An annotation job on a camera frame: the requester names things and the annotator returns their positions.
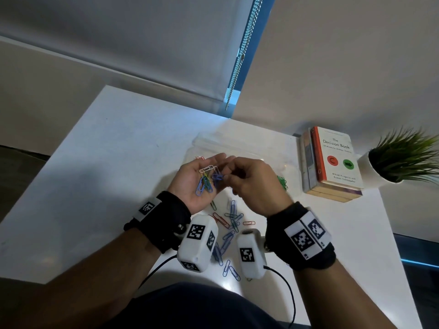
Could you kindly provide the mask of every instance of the black wristband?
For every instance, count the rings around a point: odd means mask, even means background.
[[[316,226],[319,234],[312,231],[302,221],[296,223],[308,212],[310,211],[302,204],[295,202],[285,210],[267,218],[265,235],[267,248],[296,271],[305,268],[326,269],[333,265],[336,259],[332,243],[322,242],[323,239],[328,240],[330,235],[315,216],[312,216],[314,219],[310,225]],[[288,236],[285,230],[291,229],[295,223],[296,232],[293,236]],[[318,253],[314,252],[312,256],[308,256],[311,254],[311,247]]]
[[[174,233],[186,232],[187,224],[190,224],[187,206],[174,194],[163,191],[140,207],[123,229],[139,229],[163,254],[169,248],[178,249],[181,239]]]

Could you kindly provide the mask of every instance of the person's right hand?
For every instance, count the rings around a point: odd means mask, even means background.
[[[293,204],[271,166],[259,159],[237,157],[222,170],[224,184],[255,213],[272,216]]]

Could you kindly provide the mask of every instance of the green circle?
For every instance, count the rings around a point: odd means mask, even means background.
[[[355,167],[354,164],[353,164],[353,162],[350,161],[350,160],[348,160],[348,159],[343,160],[343,165],[344,165],[344,167],[346,167],[348,170],[353,170],[354,167]]]

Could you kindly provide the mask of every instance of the table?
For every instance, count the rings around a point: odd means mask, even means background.
[[[46,283],[117,237],[139,204],[166,188],[200,132],[238,138],[261,156],[279,152],[299,164],[293,136],[107,86],[0,224],[0,276]],[[337,257],[374,302],[398,328],[421,328],[379,191],[342,204],[303,194],[294,174],[284,177],[294,199],[310,206],[332,233]],[[217,196],[220,213],[232,196],[230,190]],[[265,219],[233,198],[264,235]],[[233,246],[224,257],[241,273]],[[163,254],[156,265],[173,254]],[[267,254],[267,264],[290,282],[296,322],[309,324],[291,269],[274,254]],[[279,277],[267,272],[261,280],[237,282],[230,274],[224,278],[222,268],[212,263],[197,274],[173,260],[138,294],[179,280],[205,282],[291,320],[291,296]]]

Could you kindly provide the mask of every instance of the red circle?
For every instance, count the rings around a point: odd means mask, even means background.
[[[338,165],[338,160],[334,156],[328,156],[327,159],[328,159],[329,164],[331,164],[332,166]]]

